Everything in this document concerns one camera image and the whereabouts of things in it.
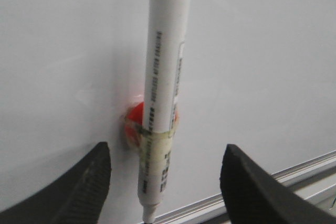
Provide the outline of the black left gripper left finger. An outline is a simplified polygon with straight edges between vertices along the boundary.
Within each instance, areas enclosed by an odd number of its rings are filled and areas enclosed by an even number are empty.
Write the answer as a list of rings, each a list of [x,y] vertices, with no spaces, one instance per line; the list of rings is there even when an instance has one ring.
[[[98,223],[110,178],[110,150],[99,142],[54,182],[2,211],[1,223]]]

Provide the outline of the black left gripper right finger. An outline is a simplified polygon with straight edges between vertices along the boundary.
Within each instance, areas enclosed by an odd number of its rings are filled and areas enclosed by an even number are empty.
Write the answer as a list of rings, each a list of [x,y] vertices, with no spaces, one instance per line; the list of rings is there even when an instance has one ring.
[[[335,223],[335,217],[277,182],[235,144],[227,144],[220,188],[231,223]]]

